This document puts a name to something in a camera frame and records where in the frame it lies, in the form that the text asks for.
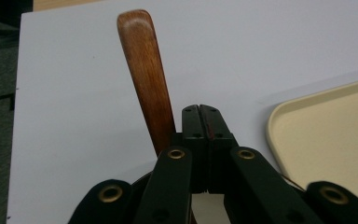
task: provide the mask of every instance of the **dark wood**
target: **dark wood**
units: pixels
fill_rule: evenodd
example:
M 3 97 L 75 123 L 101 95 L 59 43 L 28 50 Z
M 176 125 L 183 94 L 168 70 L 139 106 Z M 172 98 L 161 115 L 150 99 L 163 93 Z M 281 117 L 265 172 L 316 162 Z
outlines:
M 146 125 L 158 155 L 170 145 L 175 124 L 154 25 L 146 11 L 134 10 L 118 16 L 117 28 Z

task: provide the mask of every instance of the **beige tray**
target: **beige tray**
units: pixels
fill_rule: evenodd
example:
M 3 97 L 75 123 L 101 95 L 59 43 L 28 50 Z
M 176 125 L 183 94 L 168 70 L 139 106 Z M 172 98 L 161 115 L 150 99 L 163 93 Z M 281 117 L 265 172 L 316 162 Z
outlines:
M 358 82 L 278 105 L 267 138 L 301 187 L 326 180 L 358 196 Z

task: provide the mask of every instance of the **white paper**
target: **white paper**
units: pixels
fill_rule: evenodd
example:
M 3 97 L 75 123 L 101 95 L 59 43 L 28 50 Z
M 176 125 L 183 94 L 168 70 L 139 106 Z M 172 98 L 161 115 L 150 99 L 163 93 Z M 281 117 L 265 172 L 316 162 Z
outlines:
M 273 107 L 358 80 L 358 1 L 106 1 L 24 14 L 7 223 L 65 223 L 97 183 L 152 169 L 116 26 L 136 8 L 153 18 L 178 132 L 184 107 L 214 106 L 276 168 Z

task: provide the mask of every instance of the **black metal tool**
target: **black metal tool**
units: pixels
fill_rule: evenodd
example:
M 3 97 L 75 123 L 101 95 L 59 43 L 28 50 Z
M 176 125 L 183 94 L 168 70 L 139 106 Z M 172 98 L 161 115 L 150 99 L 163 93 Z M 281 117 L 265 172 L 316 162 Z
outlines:
M 216 108 L 191 105 L 182 117 L 150 178 L 98 184 L 70 223 L 189 223 L 191 194 L 205 191 L 225 194 L 231 223 L 358 223 L 354 194 L 325 181 L 292 188 L 258 151 L 238 146 Z

